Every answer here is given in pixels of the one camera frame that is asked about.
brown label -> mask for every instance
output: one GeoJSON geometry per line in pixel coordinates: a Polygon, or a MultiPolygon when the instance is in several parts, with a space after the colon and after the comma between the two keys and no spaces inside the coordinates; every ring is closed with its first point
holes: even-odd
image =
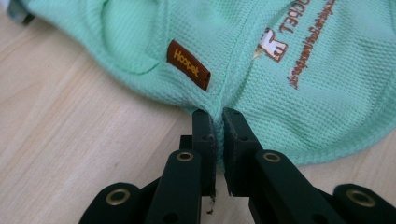
{"type": "Polygon", "coordinates": [[[186,74],[197,86],[206,91],[210,72],[188,50],[172,40],[166,55],[167,61],[186,74]]]}

mint green garment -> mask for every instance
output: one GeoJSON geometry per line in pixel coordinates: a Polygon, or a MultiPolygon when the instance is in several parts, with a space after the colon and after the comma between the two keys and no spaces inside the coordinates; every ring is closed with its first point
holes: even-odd
{"type": "Polygon", "coordinates": [[[220,147],[223,107],[296,164],[366,149],[396,125],[394,0],[22,2],[134,91],[210,113],[220,147]],[[211,72],[207,91],[167,62],[173,39],[211,72]]]}

printed logo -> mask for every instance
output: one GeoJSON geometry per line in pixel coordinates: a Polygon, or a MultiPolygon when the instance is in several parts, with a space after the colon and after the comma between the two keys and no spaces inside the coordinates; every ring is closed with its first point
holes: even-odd
{"type": "MultiPolygon", "coordinates": [[[[289,70],[289,76],[287,77],[289,84],[296,90],[298,90],[300,75],[308,68],[309,58],[321,35],[322,29],[327,19],[333,14],[332,7],[335,1],[336,0],[325,0],[323,9],[312,21],[313,24],[307,28],[310,35],[301,42],[303,44],[303,49],[300,53],[300,57],[296,59],[295,65],[289,70]]],[[[293,35],[294,30],[299,25],[300,18],[304,15],[306,10],[309,9],[308,5],[310,3],[311,0],[298,0],[291,4],[285,19],[278,27],[278,33],[282,35],[293,35]]],[[[266,28],[253,59],[257,58],[265,51],[268,57],[280,63],[287,50],[288,44],[277,40],[276,33],[272,29],[266,28]]]]}
{"type": "Polygon", "coordinates": [[[276,61],[277,63],[282,60],[283,55],[285,55],[288,45],[279,40],[275,39],[275,32],[270,28],[265,29],[265,33],[259,42],[254,58],[257,58],[263,50],[268,57],[276,61]]]}

black plastic part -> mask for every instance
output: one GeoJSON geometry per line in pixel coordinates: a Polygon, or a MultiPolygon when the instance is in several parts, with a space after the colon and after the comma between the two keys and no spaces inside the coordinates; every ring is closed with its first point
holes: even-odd
{"type": "Polygon", "coordinates": [[[181,135],[178,148],[192,149],[192,135],[181,135]]]}
{"type": "Polygon", "coordinates": [[[139,207],[138,195],[139,189],[131,184],[117,183],[108,186],[95,197],[79,224],[136,223],[139,216],[136,213],[139,207]]]}
{"type": "Polygon", "coordinates": [[[333,197],[339,214],[348,223],[396,223],[396,209],[367,188],[353,184],[340,185],[335,188],[333,197]]]}
{"type": "Polygon", "coordinates": [[[229,194],[234,197],[250,195],[251,164],[255,153],[262,150],[259,140],[237,110],[224,108],[224,176],[229,194]]]}
{"type": "Polygon", "coordinates": [[[271,203],[266,198],[261,188],[256,188],[251,192],[248,201],[250,213],[253,216],[256,224],[275,224],[279,223],[279,219],[272,207],[271,203]]]}
{"type": "Polygon", "coordinates": [[[134,211],[135,222],[134,223],[144,223],[149,208],[151,207],[152,199],[154,198],[155,191],[157,190],[158,184],[160,183],[160,178],[149,183],[141,190],[139,190],[139,206],[134,211]]]}
{"type": "MultiPolygon", "coordinates": [[[[345,223],[291,161],[282,153],[273,150],[258,151],[254,170],[253,191],[262,191],[274,209],[278,222],[273,223],[345,223]]],[[[250,200],[262,200],[254,196],[250,200]]],[[[264,211],[255,217],[264,220],[264,211]]]]}
{"type": "Polygon", "coordinates": [[[202,195],[216,196],[216,134],[212,118],[203,110],[192,114],[192,149],[202,158],[202,195]]]}
{"type": "Polygon", "coordinates": [[[165,165],[145,223],[196,224],[200,215],[201,156],[191,149],[175,151],[165,165]]]}

light wood surface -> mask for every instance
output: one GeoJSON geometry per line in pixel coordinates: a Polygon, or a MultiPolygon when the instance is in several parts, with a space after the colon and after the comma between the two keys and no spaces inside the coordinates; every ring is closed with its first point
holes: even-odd
{"type": "MultiPolygon", "coordinates": [[[[159,177],[191,117],[123,87],[74,40],[35,19],[0,15],[0,223],[78,223],[116,182],[159,177]]],[[[299,167],[317,188],[355,183],[396,205],[396,132],[372,148],[299,167]]],[[[248,200],[231,198],[218,174],[213,215],[202,223],[253,223],[248,200]]]]}

